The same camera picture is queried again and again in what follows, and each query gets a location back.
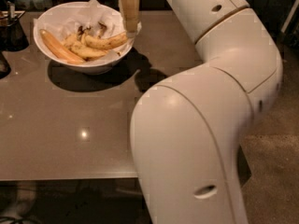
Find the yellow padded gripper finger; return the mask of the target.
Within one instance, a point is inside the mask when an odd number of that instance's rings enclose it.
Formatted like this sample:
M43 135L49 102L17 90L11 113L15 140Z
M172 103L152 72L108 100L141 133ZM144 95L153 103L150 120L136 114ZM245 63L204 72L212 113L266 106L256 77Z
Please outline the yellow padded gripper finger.
M134 37L137 34L139 24L139 2L140 0L119 0L123 26L128 37Z

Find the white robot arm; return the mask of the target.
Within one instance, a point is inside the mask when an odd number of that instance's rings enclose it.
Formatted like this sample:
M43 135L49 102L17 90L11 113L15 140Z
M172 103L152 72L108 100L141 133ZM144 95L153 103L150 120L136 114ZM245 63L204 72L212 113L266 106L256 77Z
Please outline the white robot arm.
M276 44L246 0L166 0L202 64L138 100L130 138L153 224L249 224L237 168L242 136L282 82Z

